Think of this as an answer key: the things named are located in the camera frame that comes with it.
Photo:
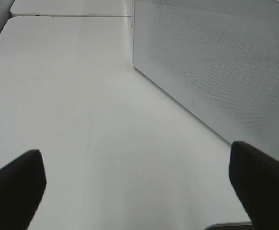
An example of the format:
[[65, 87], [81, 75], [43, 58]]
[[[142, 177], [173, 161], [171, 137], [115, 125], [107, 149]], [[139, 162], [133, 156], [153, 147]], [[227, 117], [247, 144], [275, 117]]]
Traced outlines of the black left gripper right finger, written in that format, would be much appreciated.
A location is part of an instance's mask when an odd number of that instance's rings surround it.
[[279, 230], [279, 161], [235, 141], [229, 180], [256, 230]]

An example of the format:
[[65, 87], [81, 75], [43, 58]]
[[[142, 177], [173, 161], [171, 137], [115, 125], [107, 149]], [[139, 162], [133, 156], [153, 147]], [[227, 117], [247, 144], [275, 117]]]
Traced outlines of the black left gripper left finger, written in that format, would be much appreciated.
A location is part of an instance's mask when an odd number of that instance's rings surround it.
[[29, 150], [0, 168], [0, 230], [28, 229], [46, 188], [39, 150]]

